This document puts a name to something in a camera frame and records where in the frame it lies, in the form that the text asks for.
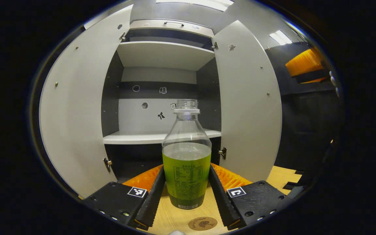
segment bottle label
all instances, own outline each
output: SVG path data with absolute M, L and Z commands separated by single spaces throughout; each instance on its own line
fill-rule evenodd
M 162 156 L 167 190 L 170 195 L 177 199 L 192 200 L 205 194 L 211 153 L 191 161 L 173 159 L 164 153 Z

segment bottle neck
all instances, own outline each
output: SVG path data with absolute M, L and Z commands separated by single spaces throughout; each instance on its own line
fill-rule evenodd
M 197 120 L 198 114 L 197 113 L 178 113 L 176 116 L 176 120 Z

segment white shelf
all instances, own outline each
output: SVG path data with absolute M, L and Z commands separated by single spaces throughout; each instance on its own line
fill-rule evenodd
M 214 52 L 179 43 L 157 41 L 123 42 L 117 48 L 124 67 L 161 67 L 197 71 Z
M 204 129 L 209 138 L 221 137 L 220 131 Z M 103 138 L 104 144 L 151 144 L 162 143 L 167 134 L 140 134 L 140 135 L 123 135 L 120 132 L 114 132 Z

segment green tea bottle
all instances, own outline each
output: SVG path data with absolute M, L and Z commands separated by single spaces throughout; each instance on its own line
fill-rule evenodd
M 197 100 L 178 100 L 176 121 L 162 143 L 163 169 L 170 201 L 190 210 L 203 204 L 212 143 L 198 122 Z

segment round hole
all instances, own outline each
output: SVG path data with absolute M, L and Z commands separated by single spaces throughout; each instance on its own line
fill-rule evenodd
M 140 86 L 139 85 L 134 85 L 133 86 L 133 91 L 134 92 L 139 92 L 140 91 Z
M 142 104 L 142 109 L 148 109 L 148 108 L 149 108 L 149 104 L 146 103 L 146 102 L 144 102 L 144 103 Z

